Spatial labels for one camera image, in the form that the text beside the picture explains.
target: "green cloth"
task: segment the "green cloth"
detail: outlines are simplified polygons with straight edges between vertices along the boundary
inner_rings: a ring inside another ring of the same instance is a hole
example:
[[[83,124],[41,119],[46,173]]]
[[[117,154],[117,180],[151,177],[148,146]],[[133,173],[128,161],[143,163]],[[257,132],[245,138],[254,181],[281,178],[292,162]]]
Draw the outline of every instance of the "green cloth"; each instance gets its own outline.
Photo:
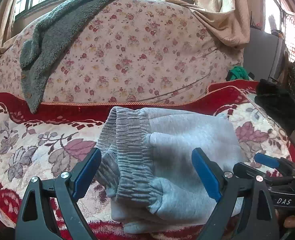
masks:
[[[245,79],[249,80],[249,75],[247,74],[246,70],[241,66],[235,66],[232,70],[230,70],[232,76],[230,80],[235,79]]]
[[[20,56],[22,90],[31,113],[43,99],[54,62],[88,20],[110,1],[67,0],[35,25],[32,39],[24,42]]]

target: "silver screw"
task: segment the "silver screw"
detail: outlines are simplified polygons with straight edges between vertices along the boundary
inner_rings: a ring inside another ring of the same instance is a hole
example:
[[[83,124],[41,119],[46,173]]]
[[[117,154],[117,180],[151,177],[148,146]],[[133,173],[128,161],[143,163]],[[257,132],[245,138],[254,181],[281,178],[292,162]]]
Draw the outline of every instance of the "silver screw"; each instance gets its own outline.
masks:
[[[232,177],[233,177],[233,173],[232,173],[232,172],[230,172],[230,171],[226,171],[226,172],[224,172],[224,177],[226,177],[226,178],[230,179],[230,178],[232,178]]]
[[[33,183],[37,182],[38,179],[39,179],[38,177],[34,176],[34,177],[31,178],[31,182],[33,182]]]
[[[61,173],[61,178],[63,179],[66,179],[68,176],[70,176],[70,173],[68,173],[67,171]]]
[[[262,182],[263,181],[263,177],[260,176],[260,175],[257,175],[256,176],[256,180],[259,181],[259,182]]]

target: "floral fabric cover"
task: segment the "floral fabric cover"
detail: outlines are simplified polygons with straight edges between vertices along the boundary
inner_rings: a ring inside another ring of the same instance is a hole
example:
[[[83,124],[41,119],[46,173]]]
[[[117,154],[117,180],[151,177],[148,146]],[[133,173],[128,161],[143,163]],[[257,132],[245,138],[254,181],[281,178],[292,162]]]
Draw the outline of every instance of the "floral fabric cover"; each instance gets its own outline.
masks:
[[[9,93],[0,93],[0,220],[14,227],[19,205],[32,176],[52,179],[69,171],[96,145],[110,109],[115,104],[88,105],[42,103],[36,114],[27,104]],[[232,122],[246,163],[264,172],[273,169],[255,163],[257,152],[291,159],[287,138],[283,138],[244,90],[226,83],[225,87],[185,104],[118,104],[131,109],[166,107],[220,115]],[[62,236],[69,239],[57,203],[52,207]],[[120,223],[111,220],[110,199],[104,188],[94,181],[85,197],[78,201],[80,210],[99,239],[138,239],[127,235]],[[145,234],[147,239],[186,239],[199,233],[201,226],[177,227],[177,230]]]
[[[39,19],[0,60],[0,92],[24,98],[19,58]],[[223,82],[243,50],[223,45],[188,8],[156,0],[116,0],[63,53],[44,102],[190,102]]]

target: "beige curtain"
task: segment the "beige curtain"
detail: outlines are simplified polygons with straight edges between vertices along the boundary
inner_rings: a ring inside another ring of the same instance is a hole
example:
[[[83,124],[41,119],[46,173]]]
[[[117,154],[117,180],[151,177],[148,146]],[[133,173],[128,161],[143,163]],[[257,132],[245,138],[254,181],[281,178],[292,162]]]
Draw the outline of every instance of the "beige curtain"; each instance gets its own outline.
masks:
[[[249,9],[246,0],[164,0],[189,8],[193,15],[225,45],[237,49],[249,43]]]
[[[0,58],[13,45],[12,37],[14,11],[17,0],[2,0],[0,3]]]

